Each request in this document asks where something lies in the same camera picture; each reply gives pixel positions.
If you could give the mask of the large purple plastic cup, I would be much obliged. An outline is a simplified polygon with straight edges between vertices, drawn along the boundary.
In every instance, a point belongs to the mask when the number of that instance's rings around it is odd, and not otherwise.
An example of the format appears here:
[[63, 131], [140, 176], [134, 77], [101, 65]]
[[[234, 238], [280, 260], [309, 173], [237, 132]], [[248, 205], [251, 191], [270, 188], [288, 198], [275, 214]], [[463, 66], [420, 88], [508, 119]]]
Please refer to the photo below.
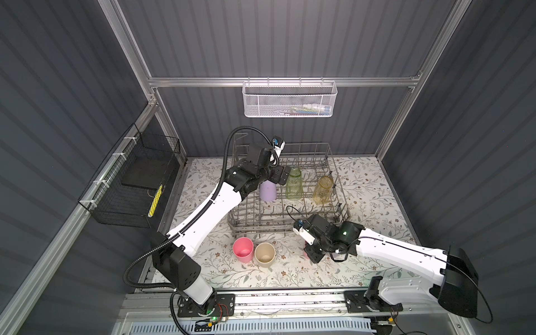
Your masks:
[[271, 181], [264, 181], [260, 185], [260, 199], [264, 202], [273, 202], [277, 198], [276, 184]]

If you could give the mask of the yellow brush in basket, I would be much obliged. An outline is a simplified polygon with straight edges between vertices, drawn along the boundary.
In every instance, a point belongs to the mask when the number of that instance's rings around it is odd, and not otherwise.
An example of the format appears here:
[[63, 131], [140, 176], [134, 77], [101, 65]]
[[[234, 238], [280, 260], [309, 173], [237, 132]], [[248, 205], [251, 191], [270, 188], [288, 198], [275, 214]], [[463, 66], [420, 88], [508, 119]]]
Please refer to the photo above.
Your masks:
[[147, 213], [148, 218], [152, 218], [156, 212], [157, 206], [159, 204], [159, 200], [163, 193], [163, 185], [161, 184], [157, 191], [155, 192], [155, 195], [153, 197], [153, 201], [151, 203], [151, 207], [149, 208], [149, 211]]

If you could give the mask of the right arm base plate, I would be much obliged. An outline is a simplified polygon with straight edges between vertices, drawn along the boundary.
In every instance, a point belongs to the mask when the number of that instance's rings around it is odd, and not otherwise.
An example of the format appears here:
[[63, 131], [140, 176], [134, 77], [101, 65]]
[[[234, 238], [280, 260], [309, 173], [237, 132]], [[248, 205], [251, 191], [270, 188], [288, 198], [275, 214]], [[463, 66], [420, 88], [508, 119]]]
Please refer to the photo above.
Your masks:
[[403, 305], [391, 305], [379, 298], [378, 295], [368, 294], [366, 290], [346, 290], [343, 293], [346, 308], [349, 313], [365, 312], [402, 312]]

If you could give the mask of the tubes in white basket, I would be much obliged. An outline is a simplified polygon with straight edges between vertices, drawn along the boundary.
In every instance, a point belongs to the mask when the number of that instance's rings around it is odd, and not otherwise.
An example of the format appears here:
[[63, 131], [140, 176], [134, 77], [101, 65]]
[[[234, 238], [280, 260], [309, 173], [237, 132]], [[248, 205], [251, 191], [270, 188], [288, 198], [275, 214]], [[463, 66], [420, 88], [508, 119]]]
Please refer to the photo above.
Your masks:
[[290, 106], [281, 111], [285, 116], [317, 116], [331, 117], [332, 106], [323, 104], [306, 104], [302, 106]]

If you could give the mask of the black sponge pad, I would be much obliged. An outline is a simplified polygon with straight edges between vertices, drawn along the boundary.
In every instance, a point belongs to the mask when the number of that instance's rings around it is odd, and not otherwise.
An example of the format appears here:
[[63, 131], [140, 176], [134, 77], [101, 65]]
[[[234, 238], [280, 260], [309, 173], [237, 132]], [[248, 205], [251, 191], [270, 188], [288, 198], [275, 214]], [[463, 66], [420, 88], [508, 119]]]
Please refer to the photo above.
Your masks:
[[167, 161], [138, 157], [121, 178], [121, 184], [156, 191], [166, 174], [167, 166]]

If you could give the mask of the aluminium front rail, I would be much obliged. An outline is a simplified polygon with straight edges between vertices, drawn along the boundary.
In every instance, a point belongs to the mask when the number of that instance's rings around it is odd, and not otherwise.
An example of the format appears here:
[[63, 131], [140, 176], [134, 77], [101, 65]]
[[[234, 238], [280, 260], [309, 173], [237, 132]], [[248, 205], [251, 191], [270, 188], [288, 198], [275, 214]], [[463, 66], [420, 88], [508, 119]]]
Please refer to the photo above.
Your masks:
[[222, 289], [216, 293], [212, 310], [202, 312], [190, 298], [174, 297], [170, 308], [170, 289], [139, 290], [127, 294], [119, 310], [117, 322], [135, 320], [172, 320], [173, 315], [187, 318], [307, 318], [351, 315], [380, 317], [402, 315], [446, 314], [431, 302], [403, 302], [402, 310], [394, 307], [374, 308], [366, 305], [366, 288], [283, 288]]

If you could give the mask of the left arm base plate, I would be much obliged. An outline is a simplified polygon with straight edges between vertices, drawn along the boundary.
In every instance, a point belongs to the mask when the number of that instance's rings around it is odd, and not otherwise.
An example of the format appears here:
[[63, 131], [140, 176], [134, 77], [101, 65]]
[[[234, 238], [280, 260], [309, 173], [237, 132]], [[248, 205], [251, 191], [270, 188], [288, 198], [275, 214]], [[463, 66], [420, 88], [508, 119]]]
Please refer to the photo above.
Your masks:
[[181, 297], [177, 302], [177, 315], [180, 318], [194, 317], [230, 317], [235, 312], [234, 294], [213, 293], [204, 304], [198, 304], [193, 299]]

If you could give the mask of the white mesh wall basket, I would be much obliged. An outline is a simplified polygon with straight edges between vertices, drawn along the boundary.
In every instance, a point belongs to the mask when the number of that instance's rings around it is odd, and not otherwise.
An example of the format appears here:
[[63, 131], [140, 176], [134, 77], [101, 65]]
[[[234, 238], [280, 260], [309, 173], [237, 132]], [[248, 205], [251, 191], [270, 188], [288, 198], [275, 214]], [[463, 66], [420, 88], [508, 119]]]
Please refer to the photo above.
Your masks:
[[244, 114], [249, 118], [329, 118], [317, 116], [285, 116], [283, 109], [306, 104], [334, 105], [338, 87], [333, 81], [280, 80], [246, 81], [241, 93]]

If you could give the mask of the yellow transparent glass cup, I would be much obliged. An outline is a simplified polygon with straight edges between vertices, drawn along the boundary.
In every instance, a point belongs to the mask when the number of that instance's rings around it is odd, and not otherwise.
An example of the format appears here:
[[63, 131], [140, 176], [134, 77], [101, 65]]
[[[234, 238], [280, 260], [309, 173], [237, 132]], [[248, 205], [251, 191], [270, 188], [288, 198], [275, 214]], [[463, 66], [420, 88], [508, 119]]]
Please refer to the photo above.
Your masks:
[[332, 196], [332, 189], [334, 186], [333, 178], [328, 176], [322, 176], [315, 187], [313, 200], [317, 205], [324, 205], [330, 201]]

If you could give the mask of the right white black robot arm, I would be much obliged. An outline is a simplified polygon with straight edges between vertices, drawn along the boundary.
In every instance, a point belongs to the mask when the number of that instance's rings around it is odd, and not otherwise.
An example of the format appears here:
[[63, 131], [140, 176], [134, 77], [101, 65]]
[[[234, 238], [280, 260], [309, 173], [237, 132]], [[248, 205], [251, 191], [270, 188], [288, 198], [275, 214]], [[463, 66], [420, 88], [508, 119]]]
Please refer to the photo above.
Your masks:
[[315, 264], [326, 255], [334, 262], [359, 256], [416, 274], [415, 279], [374, 276], [363, 297], [364, 304], [374, 311], [402, 311], [404, 304], [437, 303], [451, 314], [477, 317], [479, 276], [462, 248], [444, 251], [422, 247], [350, 221], [337, 226], [317, 214], [296, 220], [293, 231], [305, 241], [304, 252]]

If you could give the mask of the beige plastic cup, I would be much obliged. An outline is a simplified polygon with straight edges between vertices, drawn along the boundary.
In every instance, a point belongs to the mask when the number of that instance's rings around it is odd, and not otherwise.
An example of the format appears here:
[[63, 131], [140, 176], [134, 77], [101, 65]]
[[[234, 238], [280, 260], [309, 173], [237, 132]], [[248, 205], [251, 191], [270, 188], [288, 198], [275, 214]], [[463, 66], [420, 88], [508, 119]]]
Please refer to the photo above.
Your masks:
[[254, 258], [261, 267], [270, 267], [276, 258], [276, 249], [271, 243], [263, 242], [257, 245]]

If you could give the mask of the pink plastic cup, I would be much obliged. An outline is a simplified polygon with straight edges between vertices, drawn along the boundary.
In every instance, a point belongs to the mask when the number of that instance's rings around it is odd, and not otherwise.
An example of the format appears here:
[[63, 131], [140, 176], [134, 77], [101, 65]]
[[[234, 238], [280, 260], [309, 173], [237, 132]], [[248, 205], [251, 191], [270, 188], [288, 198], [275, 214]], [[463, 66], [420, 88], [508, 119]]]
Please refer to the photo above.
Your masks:
[[248, 237], [240, 237], [233, 244], [233, 253], [240, 262], [251, 262], [254, 254], [253, 241]]

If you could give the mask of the green transparent glass cup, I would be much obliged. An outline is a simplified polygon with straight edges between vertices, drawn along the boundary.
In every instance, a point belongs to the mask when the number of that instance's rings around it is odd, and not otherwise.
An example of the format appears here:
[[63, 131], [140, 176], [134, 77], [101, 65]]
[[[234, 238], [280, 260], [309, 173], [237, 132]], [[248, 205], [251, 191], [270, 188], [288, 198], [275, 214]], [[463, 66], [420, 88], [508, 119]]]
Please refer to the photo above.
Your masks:
[[299, 200], [302, 196], [302, 171], [298, 167], [292, 167], [286, 183], [286, 198], [289, 200]]

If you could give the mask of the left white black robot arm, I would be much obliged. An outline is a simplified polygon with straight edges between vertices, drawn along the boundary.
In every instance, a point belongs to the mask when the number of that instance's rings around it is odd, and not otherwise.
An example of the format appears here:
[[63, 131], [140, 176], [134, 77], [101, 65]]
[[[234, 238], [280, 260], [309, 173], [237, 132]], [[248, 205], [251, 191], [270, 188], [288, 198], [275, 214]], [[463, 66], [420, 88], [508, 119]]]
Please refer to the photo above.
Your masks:
[[264, 181], [284, 185], [290, 168], [279, 162], [285, 142], [275, 137], [272, 144], [250, 145], [245, 159], [234, 166], [223, 166], [219, 183], [210, 196], [177, 227], [167, 234], [157, 234], [154, 243], [167, 246], [152, 254], [153, 266], [167, 279], [171, 288], [211, 309], [215, 289], [201, 276], [201, 266], [194, 261], [202, 242], [220, 220], [239, 205]]

